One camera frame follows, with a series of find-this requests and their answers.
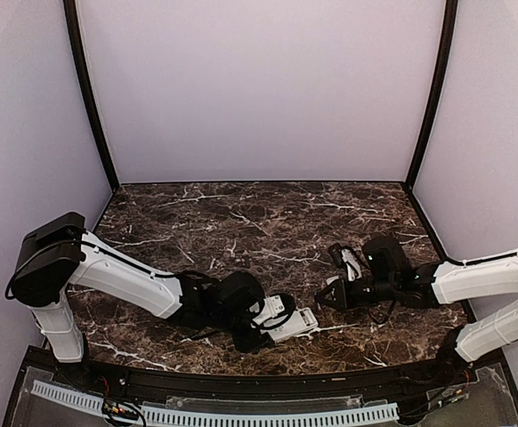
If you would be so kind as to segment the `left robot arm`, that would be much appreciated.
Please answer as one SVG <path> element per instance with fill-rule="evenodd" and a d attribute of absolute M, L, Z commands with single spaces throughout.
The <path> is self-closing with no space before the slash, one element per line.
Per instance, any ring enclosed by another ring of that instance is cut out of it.
<path fill-rule="evenodd" d="M 67 285 L 109 294 L 173 325 L 227 331 L 242 351 L 265 345 L 263 324 L 284 310 L 280 298 L 267 297 L 249 273 L 218 280 L 192 270 L 156 270 L 103 243 L 86 230 L 81 214 L 66 213 L 24 237 L 5 296 L 29 307 L 55 358 L 81 388 L 99 382 L 100 369 L 85 356 Z"/>

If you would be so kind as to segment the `white remote control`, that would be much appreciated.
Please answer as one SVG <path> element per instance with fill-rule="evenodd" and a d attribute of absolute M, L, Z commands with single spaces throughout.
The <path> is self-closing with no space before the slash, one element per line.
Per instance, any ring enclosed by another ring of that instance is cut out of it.
<path fill-rule="evenodd" d="M 305 334 L 319 325 L 310 308 L 295 310 L 290 319 L 267 334 L 274 342 L 283 342 L 300 334 Z"/>

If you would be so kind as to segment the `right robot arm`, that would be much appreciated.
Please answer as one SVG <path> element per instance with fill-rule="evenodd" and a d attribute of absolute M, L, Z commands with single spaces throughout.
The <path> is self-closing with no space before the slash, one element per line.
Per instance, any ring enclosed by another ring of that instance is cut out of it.
<path fill-rule="evenodd" d="M 470 261 L 447 259 L 412 267 L 394 237 L 369 240 L 359 253 L 335 244 L 329 254 L 344 276 L 330 279 L 317 292 L 318 304 L 345 311 L 380 302 L 433 309 L 463 300 L 515 294 L 518 297 L 518 248 Z M 446 336 L 428 377 L 446 386 L 461 374 L 463 363 L 518 341 L 518 298 L 490 316 L 457 327 Z"/>

